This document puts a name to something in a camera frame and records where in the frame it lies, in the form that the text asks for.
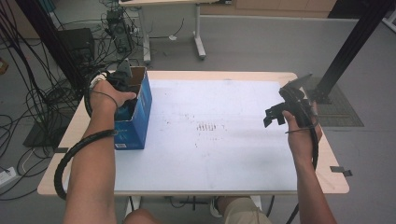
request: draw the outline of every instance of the person's right hand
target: person's right hand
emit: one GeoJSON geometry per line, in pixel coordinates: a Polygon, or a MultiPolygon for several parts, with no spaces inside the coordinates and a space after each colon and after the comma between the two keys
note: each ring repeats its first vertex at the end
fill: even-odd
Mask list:
{"type": "MultiPolygon", "coordinates": [[[[317,109],[316,103],[313,103],[313,107],[314,109],[317,109]]],[[[311,163],[313,145],[309,130],[301,130],[298,132],[294,132],[296,130],[300,130],[300,128],[297,125],[296,118],[289,111],[283,111],[282,114],[289,125],[290,133],[289,133],[288,141],[294,161],[298,163],[300,162],[311,163]]],[[[320,138],[322,136],[322,130],[319,124],[315,127],[315,131],[317,133],[318,140],[320,141],[320,138]]]]}

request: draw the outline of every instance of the cardboard box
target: cardboard box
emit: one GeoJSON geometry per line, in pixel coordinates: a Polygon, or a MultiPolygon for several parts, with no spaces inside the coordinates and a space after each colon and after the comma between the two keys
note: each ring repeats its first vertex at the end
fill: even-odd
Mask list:
{"type": "Polygon", "coordinates": [[[144,149],[151,109],[151,90],[146,67],[131,67],[132,79],[129,85],[138,87],[134,113],[129,120],[115,122],[118,131],[114,136],[117,150],[144,149]]]}

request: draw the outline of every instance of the table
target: table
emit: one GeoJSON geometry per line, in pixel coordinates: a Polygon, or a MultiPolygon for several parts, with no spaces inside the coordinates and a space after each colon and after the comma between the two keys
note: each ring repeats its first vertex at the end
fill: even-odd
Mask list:
{"type": "Polygon", "coordinates": [[[149,35],[146,30],[145,25],[145,16],[143,12],[144,6],[158,6],[158,5],[177,5],[177,4],[195,4],[195,31],[193,32],[195,44],[198,49],[198,55],[201,59],[204,59],[206,56],[204,45],[202,44],[201,36],[200,36],[200,14],[201,14],[201,3],[212,3],[217,0],[131,0],[126,2],[121,2],[121,7],[135,7],[137,9],[137,13],[140,20],[140,27],[142,30],[143,36],[143,61],[146,64],[151,62],[150,48],[149,48],[149,35]]]}
{"type": "MultiPolygon", "coordinates": [[[[156,100],[156,92],[158,92],[156,89],[160,88],[158,83],[161,83],[161,80],[164,82],[169,82],[169,80],[174,80],[174,81],[182,81],[182,80],[189,80],[189,81],[198,81],[198,80],[206,80],[206,81],[213,81],[213,82],[219,82],[219,81],[272,81],[279,83],[280,86],[285,85],[288,81],[295,79],[296,76],[293,73],[265,73],[265,72],[202,72],[202,71],[148,71],[148,79],[150,80],[151,83],[157,82],[156,85],[153,85],[152,93],[153,93],[153,106],[155,105],[155,100],[156,100]]],[[[262,118],[259,122],[262,122],[262,119],[265,117],[264,110],[267,108],[262,109],[262,118]]],[[[155,116],[160,115],[161,113],[156,112],[158,108],[156,109],[155,107],[152,107],[151,109],[151,115],[150,115],[150,122],[155,120],[155,116]]],[[[83,135],[85,132],[86,127],[88,126],[89,123],[89,117],[85,112],[84,104],[80,104],[78,106],[78,110],[71,120],[71,123],[64,135],[63,140],[61,141],[61,144],[59,147],[71,147],[73,146],[83,135]]],[[[147,139],[147,146],[148,148],[145,148],[145,150],[149,150],[151,147],[149,146],[150,140],[150,126],[151,124],[148,125],[148,139],[147,139]]],[[[283,126],[277,126],[276,122],[270,127],[276,129],[276,128],[286,128],[286,125],[283,126]]],[[[211,129],[211,126],[206,126],[203,125],[203,129],[211,129]]],[[[251,140],[251,136],[249,136],[249,133],[244,133],[245,138],[248,142],[251,140]]],[[[123,155],[124,158],[132,158],[134,162],[139,162],[139,160],[143,160],[144,154],[140,152],[117,152],[116,154],[121,154],[123,155]]],[[[56,167],[60,161],[60,159],[63,157],[64,154],[62,153],[57,153],[53,156],[49,168],[47,169],[46,173],[43,176],[43,179],[41,180],[39,186],[38,186],[38,193],[43,194],[43,195],[56,195],[56,191],[53,187],[53,176],[56,170],[56,167]]],[[[235,156],[237,159],[238,158],[243,158],[244,154],[238,154],[235,156]]],[[[201,157],[199,160],[207,160],[207,158],[211,158],[209,154],[201,154],[201,157]]],[[[180,163],[182,163],[184,160],[186,160],[186,154],[180,155],[180,163]]],[[[138,169],[141,169],[138,172],[148,172],[145,173],[145,176],[150,176],[150,171],[155,172],[156,169],[158,168],[152,168],[153,166],[161,166],[163,161],[158,161],[154,164],[140,164],[140,168],[137,167],[138,169]]],[[[68,166],[65,168],[64,171],[64,180],[66,180],[69,172],[70,172],[70,163],[68,166]]],[[[288,166],[292,166],[292,160],[290,157],[290,164],[288,166]]],[[[318,157],[318,168],[317,168],[317,176],[319,183],[323,189],[324,193],[347,193],[349,191],[349,186],[347,184],[347,181],[344,177],[343,174],[340,173],[333,173],[330,169],[330,166],[338,166],[338,162],[336,158],[334,157],[334,154],[332,153],[332,149],[329,145],[329,142],[327,141],[326,136],[323,134],[323,137],[319,143],[319,157],[318,157]]],[[[223,172],[235,172],[235,169],[232,168],[232,166],[224,166],[223,172]]],[[[181,189],[183,185],[181,185],[180,182],[175,182],[175,181],[169,181],[166,182],[166,179],[172,180],[174,177],[173,175],[175,174],[162,174],[163,177],[161,181],[158,183],[146,183],[146,185],[151,185],[151,186],[157,186],[154,189],[122,189],[122,187],[117,187],[117,183],[122,183],[123,177],[120,176],[122,174],[125,174],[123,171],[117,172],[117,179],[116,180],[116,189],[115,189],[115,194],[116,195],[124,195],[124,196],[129,196],[129,195],[134,195],[134,196],[159,196],[159,195],[263,195],[263,194],[295,194],[296,193],[296,183],[294,187],[291,187],[291,189],[277,189],[277,186],[271,187],[267,186],[268,189],[243,189],[236,187],[236,188],[223,188],[219,187],[216,188],[216,186],[211,186],[207,187],[206,189],[203,189],[199,186],[197,186],[196,189],[191,188],[191,186],[187,186],[186,189],[181,189]]],[[[191,177],[191,174],[184,174],[183,178],[189,178],[191,177]]],[[[249,176],[248,180],[253,183],[252,185],[257,185],[265,176],[249,176]]],[[[272,179],[274,183],[277,183],[280,181],[281,178],[276,178],[272,179]]],[[[229,180],[228,184],[232,185],[233,182],[237,182],[237,180],[229,180]]]]}

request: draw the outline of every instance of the white desk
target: white desk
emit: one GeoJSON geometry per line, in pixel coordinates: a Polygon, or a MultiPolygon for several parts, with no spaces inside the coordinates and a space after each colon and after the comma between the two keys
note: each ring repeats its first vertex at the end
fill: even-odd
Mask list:
{"type": "MultiPolygon", "coordinates": [[[[168,80],[167,82],[172,79],[222,80],[221,82],[225,83],[228,82],[227,80],[256,80],[274,81],[278,82],[279,86],[283,86],[289,80],[295,79],[296,76],[292,73],[264,72],[148,71],[148,78],[153,84],[153,107],[150,116],[150,122],[152,122],[161,120],[162,112],[159,111],[160,108],[158,107],[161,104],[159,102],[155,102],[157,100],[156,96],[159,96],[160,92],[168,94],[166,87],[161,84],[161,82],[158,82],[158,80],[168,80]]],[[[272,105],[275,101],[277,101],[277,99],[269,100],[268,104],[272,105]]],[[[153,133],[158,134],[158,132],[151,133],[152,130],[150,130],[150,128],[154,126],[150,123],[148,125],[148,139],[145,149],[141,151],[116,152],[118,171],[115,193],[117,195],[136,196],[295,194],[296,183],[295,177],[293,177],[295,173],[290,170],[290,167],[292,167],[292,159],[289,148],[287,147],[287,135],[284,134],[284,137],[279,137],[276,133],[276,139],[273,139],[273,141],[269,143],[269,145],[278,146],[277,150],[280,151],[280,154],[282,155],[281,158],[283,158],[281,160],[284,161],[273,161],[269,158],[265,158],[265,150],[268,150],[266,146],[248,147],[250,143],[258,140],[257,134],[262,134],[264,137],[265,135],[271,134],[268,130],[269,128],[277,130],[277,132],[284,132],[286,130],[286,125],[277,126],[276,122],[269,128],[264,128],[262,119],[265,116],[264,110],[267,109],[269,105],[259,104],[253,106],[256,109],[262,110],[262,116],[257,117],[258,126],[255,126],[252,129],[249,129],[248,127],[256,125],[252,124],[256,121],[252,122],[252,120],[248,120],[246,117],[241,117],[239,122],[240,132],[237,133],[237,130],[233,130],[232,132],[234,134],[233,137],[235,138],[235,142],[233,142],[234,147],[230,146],[230,148],[228,148],[232,153],[226,153],[226,150],[223,149],[223,151],[221,151],[219,148],[216,148],[216,146],[220,146],[219,141],[221,141],[221,139],[216,139],[219,138],[220,135],[215,132],[224,133],[225,130],[223,130],[221,125],[218,126],[217,123],[204,122],[202,120],[203,115],[199,115],[197,116],[197,119],[195,119],[193,115],[190,117],[190,115],[183,113],[179,114],[179,117],[190,122],[192,127],[195,129],[195,132],[200,135],[195,135],[194,139],[185,139],[184,133],[180,133],[178,136],[180,141],[175,141],[175,147],[173,150],[169,149],[167,146],[162,146],[164,143],[160,141],[160,139],[164,137],[171,137],[166,135],[166,130],[163,130],[164,136],[153,136],[153,133]],[[209,140],[214,144],[214,147],[209,150],[205,146],[197,146],[201,147],[202,150],[188,151],[187,149],[194,149],[196,145],[205,142],[200,141],[198,138],[201,138],[201,140],[209,138],[209,140]],[[244,147],[246,153],[240,150],[239,147],[241,147],[241,144],[246,144],[244,147]],[[128,163],[131,163],[134,168],[129,170],[126,169],[125,167],[128,166],[128,163]],[[271,170],[270,168],[262,168],[263,166],[276,167],[276,169],[282,170],[279,171],[280,175],[273,175],[274,170],[271,170]]],[[[178,111],[176,105],[165,109],[178,111]]],[[[172,122],[172,120],[163,119],[162,126],[166,127],[167,122],[172,122]]],[[[80,104],[76,115],[73,117],[64,135],[60,147],[73,146],[85,132],[88,123],[89,118],[85,112],[84,105],[80,104]]],[[[64,154],[56,154],[53,157],[49,165],[49,169],[38,186],[38,192],[40,194],[56,195],[53,187],[53,175],[56,166],[63,155],[64,154]]],[[[338,166],[338,162],[332,153],[332,149],[329,146],[326,136],[323,135],[322,140],[319,143],[317,168],[319,183],[322,186],[324,193],[347,193],[349,191],[349,187],[343,174],[332,173],[330,166],[338,166]]],[[[69,172],[70,166],[66,167],[64,177],[68,176],[69,172]]]]}
{"type": "Polygon", "coordinates": [[[193,32],[195,44],[198,49],[198,55],[201,59],[204,59],[206,56],[204,45],[202,44],[201,36],[200,36],[200,3],[212,3],[217,0],[131,0],[126,2],[121,2],[121,7],[135,7],[137,9],[137,13],[140,20],[140,27],[142,30],[143,36],[143,60],[146,64],[151,62],[150,48],[149,48],[149,35],[146,30],[145,25],[145,15],[143,12],[144,6],[158,6],[158,5],[177,5],[177,4],[195,4],[195,31],[193,32]]]}

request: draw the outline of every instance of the gray floor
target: gray floor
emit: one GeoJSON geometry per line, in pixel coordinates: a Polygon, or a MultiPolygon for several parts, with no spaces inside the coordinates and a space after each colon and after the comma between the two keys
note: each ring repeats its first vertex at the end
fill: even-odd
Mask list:
{"type": "MultiPolygon", "coordinates": [[[[155,39],[151,41],[152,63],[148,69],[273,71],[293,72],[298,76],[312,72],[320,77],[355,24],[356,21],[202,17],[202,39],[207,53],[203,61],[197,57],[191,38],[155,39]]],[[[11,61],[6,51],[2,50],[1,54],[11,61]]],[[[338,81],[364,123],[362,128],[324,128],[340,165],[353,173],[347,178],[348,194],[327,196],[339,223],[393,223],[396,219],[392,196],[396,180],[391,177],[396,173],[393,148],[396,104],[392,100],[396,94],[395,58],[396,34],[380,24],[338,81]]],[[[42,76],[37,75],[37,79],[42,79],[40,83],[45,85],[42,76]]],[[[0,114],[17,117],[25,110],[26,90],[15,66],[11,65],[0,81],[0,114]]],[[[29,119],[20,124],[7,155],[0,160],[2,166],[15,166],[26,151],[21,141],[32,124],[29,119]]],[[[40,176],[30,179],[0,198],[20,195],[36,187],[39,180],[40,176]]],[[[264,211],[269,201],[268,196],[262,198],[264,211]]],[[[117,202],[118,217],[121,217],[125,199],[119,198],[117,202]]],[[[270,219],[274,223],[286,222],[295,204],[296,197],[276,197],[270,219]]],[[[190,205],[176,209],[164,198],[145,198],[142,206],[164,223],[222,221],[210,216],[204,205],[197,205],[193,212],[190,205]]],[[[61,223],[63,212],[62,200],[36,193],[0,202],[2,223],[61,223]]]]}

